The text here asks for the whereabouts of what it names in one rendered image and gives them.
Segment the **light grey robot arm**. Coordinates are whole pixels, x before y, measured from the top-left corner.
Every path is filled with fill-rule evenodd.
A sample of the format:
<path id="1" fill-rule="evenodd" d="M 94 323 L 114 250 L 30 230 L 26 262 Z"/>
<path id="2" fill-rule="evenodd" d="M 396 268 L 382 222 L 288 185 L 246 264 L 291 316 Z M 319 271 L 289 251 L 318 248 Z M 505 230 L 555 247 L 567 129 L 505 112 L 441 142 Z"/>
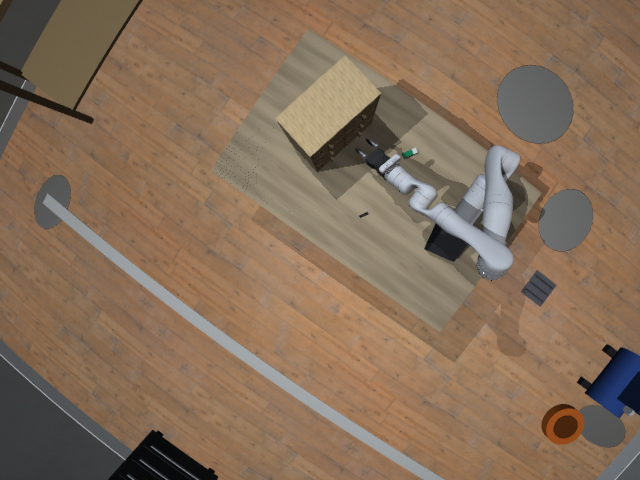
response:
<path id="1" fill-rule="evenodd" d="M 438 195 L 436 188 L 406 171 L 395 178 L 393 185 L 403 194 L 418 188 L 409 200 L 410 208 L 468 243 L 479 254 L 480 275 L 487 280 L 497 280 L 514 262 L 513 253 L 505 246 L 513 214 L 513 196 L 506 181 L 517 169 L 520 159 L 518 153 L 508 148 L 491 147 L 485 158 L 485 174 L 477 176 L 454 210 L 445 203 L 428 209 Z M 473 224 L 482 212 L 481 231 Z"/>

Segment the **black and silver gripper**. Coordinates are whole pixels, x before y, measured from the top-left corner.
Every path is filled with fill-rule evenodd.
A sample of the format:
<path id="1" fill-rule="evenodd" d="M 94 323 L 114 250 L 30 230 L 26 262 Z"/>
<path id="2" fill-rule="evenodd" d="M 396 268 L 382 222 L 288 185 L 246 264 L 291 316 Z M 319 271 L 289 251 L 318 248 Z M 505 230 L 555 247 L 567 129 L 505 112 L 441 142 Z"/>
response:
<path id="1" fill-rule="evenodd" d="M 361 156 L 363 156 L 363 158 L 364 158 L 364 160 L 365 160 L 365 162 L 366 162 L 366 164 L 368 166 L 370 166 L 372 169 L 376 169 L 377 173 L 379 173 L 384 178 L 384 180 L 387 180 L 390 184 L 393 185 L 395 178 L 401 172 L 406 171 L 403 167 L 401 167 L 399 165 L 399 162 L 401 160 L 401 156 L 396 154 L 392 158 L 390 158 L 388 156 L 386 157 L 384 151 L 382 151 L 379 148 L 378 144 L 373 143 L 368 138 L 366 138 L 366 141 L 371 146 L 375 147 L 376 150 L 373 153 L 371 153 L 368 157 L 366 157 L 366 155 L 364 155 L 357 147 L 355 148 L 356 152 L 358 152 Z"/>

